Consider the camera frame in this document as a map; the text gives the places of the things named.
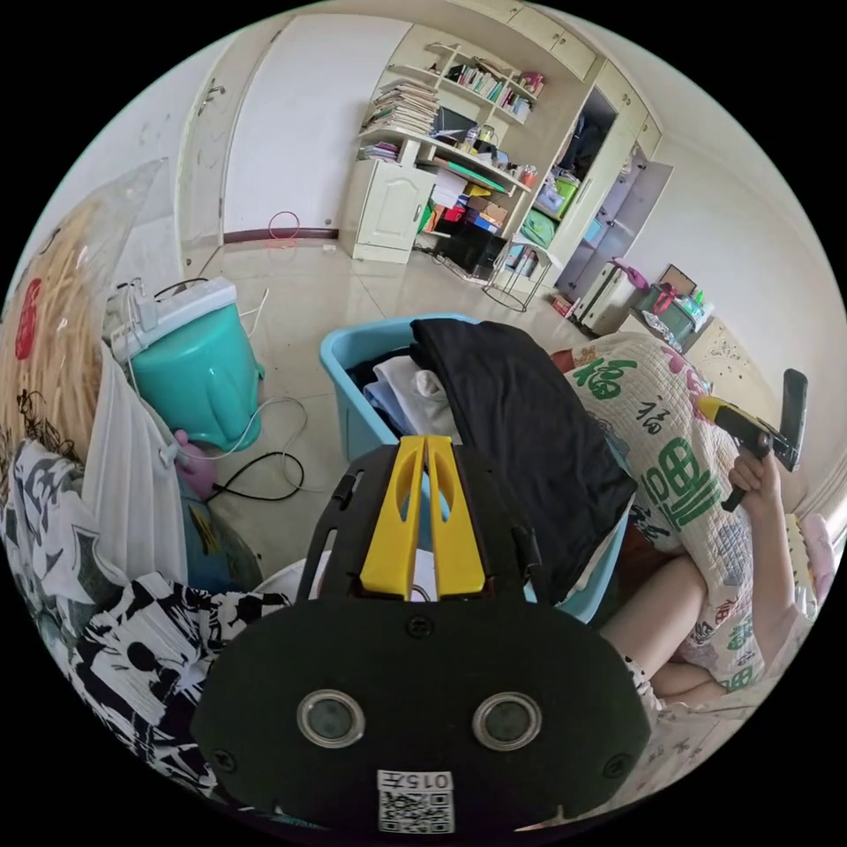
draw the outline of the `woman's leg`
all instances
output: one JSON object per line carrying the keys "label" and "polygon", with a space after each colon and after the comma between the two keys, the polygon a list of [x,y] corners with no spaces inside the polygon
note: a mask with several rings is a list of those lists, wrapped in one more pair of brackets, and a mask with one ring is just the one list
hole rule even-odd
{"label": "woman's leg", "polygon": [[694,629],[705,599],[697,566],[679,556],[654,573],[600,634],[652,679]]}
{"label": "woman's leg", "polygon": [[703,668],[669,663],[694,629],[706,582],[689,556],[680,556],[649,578],[600,634],[638,664],[657,697],[694,707],[723,693]]}

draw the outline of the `ceiling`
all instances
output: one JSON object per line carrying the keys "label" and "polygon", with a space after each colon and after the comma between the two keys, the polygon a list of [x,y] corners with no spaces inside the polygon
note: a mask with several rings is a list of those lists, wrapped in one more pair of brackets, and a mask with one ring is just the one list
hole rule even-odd
{"label": "ceiling", "polygon": [[813,254],[821,255],[820,242],[794,192],[761,147],[716,100],[632,41],[549,7],[544,12],[564,20],[620,68],[668,140],[691,147],[729,170],[777,211]]}

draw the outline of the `yellow handheld device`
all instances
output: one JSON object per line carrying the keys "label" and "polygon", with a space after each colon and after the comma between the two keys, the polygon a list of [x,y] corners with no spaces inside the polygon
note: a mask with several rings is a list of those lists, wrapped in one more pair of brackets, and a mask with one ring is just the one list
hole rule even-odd
{"label": "yellow handheld device", "polygon": [[[763,459],[773,450],[785,469],[792,473],[800,461],[800,447],[806,429],[808,389],[809,381],[805,374],[791,368],[784,373],[783,412],[779,430],[717,397],[699,398],[697,408],[756,458]],[[742,489],[733,487],[732,494],[722,503],[723,508],[727,512],[734,512],[744,495]]]}

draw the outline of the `black cloth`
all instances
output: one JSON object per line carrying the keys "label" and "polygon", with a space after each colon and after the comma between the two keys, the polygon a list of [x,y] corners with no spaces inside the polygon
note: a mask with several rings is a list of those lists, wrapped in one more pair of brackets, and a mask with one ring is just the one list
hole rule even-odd
{"label": "black cloth", "polygon": [[445,388],[462,442],[497,461],[536,531],[558,603],[623,516],[636,484],[550,357],[513,326],[412,323],[412,357]]}

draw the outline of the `white wall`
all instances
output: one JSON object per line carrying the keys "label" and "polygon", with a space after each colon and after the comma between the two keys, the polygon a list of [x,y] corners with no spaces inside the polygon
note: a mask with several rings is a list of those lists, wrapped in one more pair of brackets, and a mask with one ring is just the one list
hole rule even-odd
{"label": "white wall", "polygon": [[802,462],[810,491],[847,435],[847,316],[822,251],[728,171],[673,141],[656,157],[674,170],[626,257],[649,280],[669,264],[701,286],[782,397],[783,371],[809,378]]}
{"label": "white wall", "polygon": [[[399,20],[319,14],[282,31],[238,117],[224,232],[267,229],[280,211],[304,228],[337,228],[364,111],[408,30]],[[294,222],[283,215],[274,226]]]}
{"label": "white wall", "polygon": [[117,276],[119,281],[141,276],[165,284],[179,278],[181,267],[173,211],[180,146],[195,98],[233,37],[217,41],[173,68],[103,128],[50,198],[26,243],[13,286],[18,284],[26,262],[43,239],[91,191],[146,161],[165,157],[169,160],[168,173],[161,174],[161,178],[169,185],[162,192],[168,195],[162,197],[163,214],[133,231]]}

